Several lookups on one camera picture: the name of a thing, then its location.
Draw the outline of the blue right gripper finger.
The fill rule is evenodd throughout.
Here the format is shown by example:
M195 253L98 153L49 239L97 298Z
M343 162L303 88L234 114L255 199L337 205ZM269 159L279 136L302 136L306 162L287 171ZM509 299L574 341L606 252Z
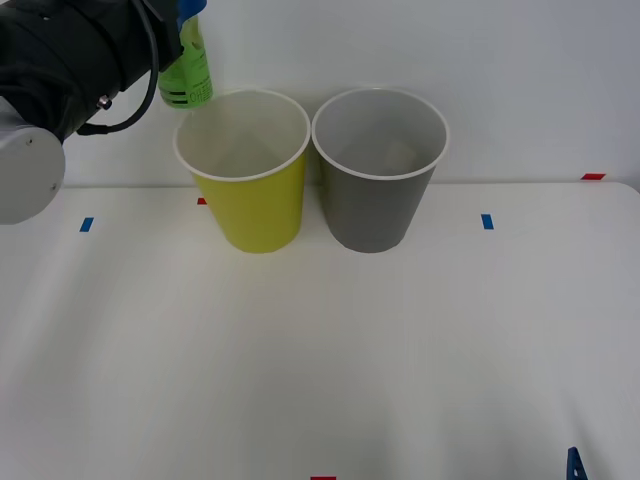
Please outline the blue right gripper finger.
M569 448L567 452L566 479L586 480L586 471L576 447Z

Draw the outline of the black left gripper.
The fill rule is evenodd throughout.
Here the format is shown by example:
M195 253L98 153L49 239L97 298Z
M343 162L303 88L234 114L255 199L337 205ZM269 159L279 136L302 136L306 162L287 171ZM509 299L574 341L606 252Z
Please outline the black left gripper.
M144 0L143 6L156 40L159 70L165 71L182 52L179 23L198 15L207 0Z

